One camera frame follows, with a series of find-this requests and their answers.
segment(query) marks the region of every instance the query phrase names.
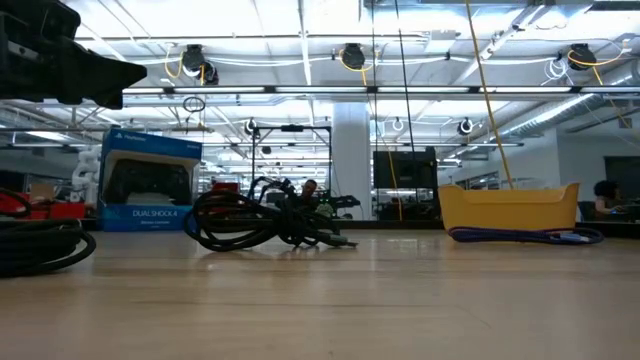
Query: ceiling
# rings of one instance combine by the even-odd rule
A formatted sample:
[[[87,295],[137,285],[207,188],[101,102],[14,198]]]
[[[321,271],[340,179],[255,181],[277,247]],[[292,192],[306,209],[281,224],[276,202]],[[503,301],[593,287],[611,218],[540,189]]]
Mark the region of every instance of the ceiling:
[[[201,44],[205,56],[220,75],[220,86],[247,85],[324,85],[361,86],[362,74],[348,71],[339,60],[345,43],[359,43],[376,65],[365,73],[367,85],[479,85],[474,64],[473,41],[462,1],[442,1],[440,5],[420,5],[420,1],[399,1],[399,20],[393,1],[377,1],[375,11],[365,0],[68,0],[64,1],[82,17],[76,41],[106,57],[118,57],[145,64],[148,77],[136,87],[198,86],[198,81],[184,74],[171,77],[165,70],[178,72],[179,54],[188,44]],[[606,73],[633,58],[640,51],[640,12],[587,11],[590,1],[558,1],[558,6],[526,7],[524,1],[487,4],[474,1],[473,23],[479,49],[493,46],[485,56],[486,81],[489,85],[565,85],[592,82],[589,71],[562,68],[565,55],[573,43],[587,43],[599,61],[616,62],[602,66]],[[519,31],[512,31],[514,21],[530,15]],[[398,27],[403,42],[399,41]],[[553,59],[563,60],[550,73]],[[256,94],[209,95],[207,108],[191,115],[182,109],[182,98],[130,95],[123,110],[96,109],[91,103],[72,107],[5,103],[5,108],[22,107],[26,123],[38,127],[72,126],[73,118],[82,119],[88,128],[148,128],[150,132],[207,142],[238,143],[247,141],[243,127],[253,118],[259,125],[304,124],[330,125],[333,104],[346,101],[338,95],[283,97]],[[481,98],[446,96],[437,101],[410,99],[407,111],[402,98],[384,98],[373,106],[371,97],[362,95],[349,100],[367,102],[372,120],[378,120],[385,141],[408,141],[407,126],[394,129],[394,122],[406,125],[410,117],[415,141],[452,141],[459,121],[468,117],[476,123],[486,121],[487,110]],[[498,113],[526,109],[540,103],[536,97],[495,100]],[[611,109],[601,110],[603,116]],[[4,118],[5,127],[17,126],[17,120]],[[180,130],[198,123],[206,132]],[[598,127],[589,130],[598,131]],[[317,147],[276,149],[272,156],[317,158],[323,155],[320,140],[312,133],[273,134],[278,141],[317,141]],[[48,141],[26,136],[29,141]],[[69,142],[97,142],[100,134],[70,135]],[[208,160],[224,160],[220,155],[240,156],[230,149],[207,150]]]

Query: wooden floor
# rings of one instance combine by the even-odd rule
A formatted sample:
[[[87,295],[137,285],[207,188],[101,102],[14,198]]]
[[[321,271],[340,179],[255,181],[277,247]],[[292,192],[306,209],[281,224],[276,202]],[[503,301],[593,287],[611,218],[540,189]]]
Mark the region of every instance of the wooden floor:
[[[640,241],[345,233],[357,249],[96,234],[70,271],[0,281],[0,358],[640,359]]]

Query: metal frame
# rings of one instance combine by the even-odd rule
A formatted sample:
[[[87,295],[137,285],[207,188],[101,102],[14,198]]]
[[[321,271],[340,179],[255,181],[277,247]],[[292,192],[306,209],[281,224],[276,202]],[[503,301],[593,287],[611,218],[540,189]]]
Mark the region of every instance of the metal frame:
[[[258,142],[256,142],[255,135],[256,135],[256,131],[259,131],[259,130],[267,130],[267,133],[262,138],[260,138]],[[324,145],[318,144],[316,146],[318,147],[326,146],[329,148],[329,159],[328,159],[329,160],[329,171],[328,171],[329,183],[326,186],[326,188],[327,190],[329,190],[329,194],[331,194],[331,175],[332,175],[332,168],[333,168],[333,146],[332,146],[333,134],[331,133],[331,126],[300,126],[300,125],[255,126],[252,129],[252,135],[251,135],[251,183],[253,183],[253,181],[256,179],[256,147],[260,145],[262,141],[264,141],[264,139],[266,139],[269,135],[271,135],[271,133],[275,130],[280,130],[282,132],[302,132],[304,130],[311,130],[324,143]],[[329,142],[325,141],[324,138],[322,138],[322,136],[320,136],[320,134],[318,134],[316,130],[326,130],[329,133]],[[295,145],[296,143],[288,144],[288,146],[295,146]]]

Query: white pillar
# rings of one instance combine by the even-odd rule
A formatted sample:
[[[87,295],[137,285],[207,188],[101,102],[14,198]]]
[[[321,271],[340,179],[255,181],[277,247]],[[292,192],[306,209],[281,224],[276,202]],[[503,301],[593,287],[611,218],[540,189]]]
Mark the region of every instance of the white pillar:
[[[367,103],[334,104],[332,127],[331,189],[335,191],[334,194],[353,195],[360,200],[362,211],[359,207],[346,209],[354,220],[371,220],[371,147]]]

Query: wire bundle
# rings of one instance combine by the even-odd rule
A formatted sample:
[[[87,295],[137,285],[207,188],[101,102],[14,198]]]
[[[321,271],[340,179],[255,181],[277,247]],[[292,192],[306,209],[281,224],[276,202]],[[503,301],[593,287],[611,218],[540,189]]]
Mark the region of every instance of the wire bundle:
[[[200,245],[219,252],[254,247],[276,235],[295,246],[315,246],[318,243],[335,247],[357,245],[340,236],[330,218],[296,208],[290,197],[280,203],[280,209],[275,209],[261,206],[258,201],[238,193],[214,190],[196,200],[183,225],[187,235]],[[247,231],[234,238],[216,236]]]
[[[462,243],[515,241],[550,245],[591,245],[604,241],[602,233],[585,228],[526,231],[459,226],[449,229],[448,234],[453,240]]]
[[[4,189],[0,194],[24,206],[23,211],[0,214],[24,217],[31,213],[31,205],[18,194]],[[74,254],[81,240],[86,246]],[[95,248],[95,240],[76,219],[0,221],[0,277],[60,270],[87,258]]]

